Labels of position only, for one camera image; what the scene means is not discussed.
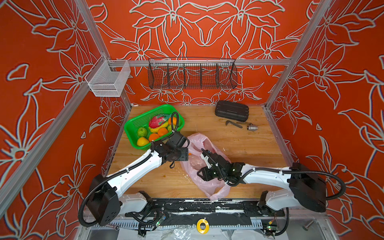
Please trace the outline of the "orange fruit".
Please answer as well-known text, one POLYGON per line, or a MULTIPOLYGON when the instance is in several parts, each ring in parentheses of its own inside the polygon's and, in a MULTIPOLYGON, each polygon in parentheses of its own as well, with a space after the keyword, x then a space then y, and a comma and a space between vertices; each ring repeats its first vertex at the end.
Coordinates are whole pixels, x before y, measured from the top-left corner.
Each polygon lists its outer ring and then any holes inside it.
POLYGON ((157 133, 152 133, 152 134, 149 136, 148 140, 149 140, 150 142, 152 142, 152 141, 155 141, 155 140, 157 140, 157 139, 159 139, 159 138, 160 138, 160 136, 159 136, 157 133))
POLYGON ((177 123, 178 123, 178 120, 177 120, 176 117, 170 117, 170 118, 168 119, 168 124, 169 124, 170 126, 176 126, 177 123))
POLYGON ((162 137, 162 136, 164 136, 164 135, 166 135, 166 134, 168 134, 168 133, 169 133, 169 131, 168 131, 167 128, 160 128, 160 129, 158 130, 158 132, 157 132, 157 134, 158 134, 160 137, 162 137))

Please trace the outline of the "pink dragon fruit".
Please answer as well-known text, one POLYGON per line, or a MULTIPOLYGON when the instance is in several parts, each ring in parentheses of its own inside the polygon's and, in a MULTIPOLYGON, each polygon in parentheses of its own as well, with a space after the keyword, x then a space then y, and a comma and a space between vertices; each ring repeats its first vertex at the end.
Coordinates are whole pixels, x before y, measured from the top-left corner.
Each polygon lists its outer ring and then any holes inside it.
POLYGON ((156 129, 162 126, 164 123, 168 121, 168 119, 171 117, 170 114, 159 114, 154 117, 149 121, 149 127, 151 129, 156 129))

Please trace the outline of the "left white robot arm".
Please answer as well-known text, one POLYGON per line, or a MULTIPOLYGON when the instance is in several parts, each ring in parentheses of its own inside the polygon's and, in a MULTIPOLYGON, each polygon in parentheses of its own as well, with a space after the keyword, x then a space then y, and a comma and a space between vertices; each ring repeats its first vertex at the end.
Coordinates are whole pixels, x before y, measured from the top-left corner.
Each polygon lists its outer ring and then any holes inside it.
POLYGON ((187 161, 189 145, 190 140, 173 128, 170 136, 150 142, 150 148, 130 165, 109 176, 94 177, 79 207, 79 223, 83 227, 109 224, 121 213, 120 198, 134 183, 166 162, 173 168, 175 162, 187 161))

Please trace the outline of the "yellow orange mango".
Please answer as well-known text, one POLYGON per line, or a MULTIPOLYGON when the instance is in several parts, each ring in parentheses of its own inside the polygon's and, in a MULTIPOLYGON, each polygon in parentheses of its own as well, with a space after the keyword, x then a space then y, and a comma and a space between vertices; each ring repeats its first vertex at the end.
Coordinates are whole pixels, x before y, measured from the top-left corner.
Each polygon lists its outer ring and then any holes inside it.
POLYGON ((144 146, 146 146, 149 143, 150 143, 150 141, 148 139, 146 139, 145 137, 140 137, 137 140, 137 146, 138 147, 144 147, 144 146))

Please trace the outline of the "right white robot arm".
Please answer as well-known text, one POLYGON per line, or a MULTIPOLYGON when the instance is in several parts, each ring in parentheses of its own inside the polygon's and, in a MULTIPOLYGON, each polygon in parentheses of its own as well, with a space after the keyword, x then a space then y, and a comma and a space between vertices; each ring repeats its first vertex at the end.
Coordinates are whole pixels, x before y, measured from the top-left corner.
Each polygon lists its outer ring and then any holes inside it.
POLYGON ((230 163, 208 150, 202 151, 201 158, 206 167, 198 171, 198 176, 205 182, 218 179, 230 187, 240 184, 279 187, 280 190, 275 192, 264 191, 260 197, 259 209, 270 212, 302 206, 324 213, 327 202, 342 197, 347 189, 338 176, 311 171, 299 163, 284 168, 257 167, 240 162, 230 163))

